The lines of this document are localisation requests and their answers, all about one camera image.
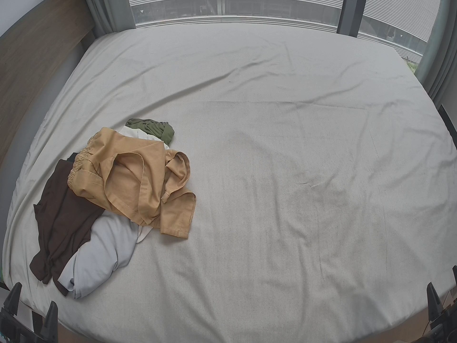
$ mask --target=bed sheet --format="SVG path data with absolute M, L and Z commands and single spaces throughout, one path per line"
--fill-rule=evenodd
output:
M 29 270 L 33 203 L 58 159 L 130 117 L 168 121 L 191 164 L 188 240 L 153 230 L 81 300 Z M 97 39 L 46 115 L 16 183 L 8 287 L 106 342 L 349 342 L 444 293 L 457 262 L 457 151 L 389 47 L 255 24 Z

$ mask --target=green garment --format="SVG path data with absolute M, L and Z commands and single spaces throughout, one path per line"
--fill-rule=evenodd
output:
M 168 122 L 156 122 L 152 119 L 130 118 L 125 125 L 131 129 L 141 129 L 147 134 L 158 137 L 167 145 L 173 139 L 174 129 Z

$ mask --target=white bed sheet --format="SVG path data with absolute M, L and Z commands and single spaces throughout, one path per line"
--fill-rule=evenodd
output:
M 58 159 L 102 126 L 168 121 L 191 162 L 188 240 L 152 231 L 73 300 L 30 272 Z M 457 262 L 457 152 L 388 47 L 301 28 L 152 27 L 86 52 L 27 155 L 3 250 L 8 287 L 109 342 L 347 342 L 443 293 Z

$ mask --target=wooden headboard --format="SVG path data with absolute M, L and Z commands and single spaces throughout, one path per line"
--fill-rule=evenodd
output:
M 0 165 L 32 100 L 93 27 L 85 0 L 44 0 L 0 37 Z

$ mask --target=brown garment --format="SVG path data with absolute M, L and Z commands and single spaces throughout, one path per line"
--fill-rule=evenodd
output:
M 64 296 L 68 291 L 57 281 L 60 273 L 78 248 L 90 240 L 92 224 L 105 211 L 68 188 L 72 167 L 72 162 L 59 160 L 40 201 L 33 205 L 40 251 L 31 260 L 30 270 L 44 284 L 52 277 Z
M 185 187 L 190 174 L 182 152 L 103 127 L 76 156 L 68 186 L 140 226 L 187 238 L 195 209 L 195 195 Z

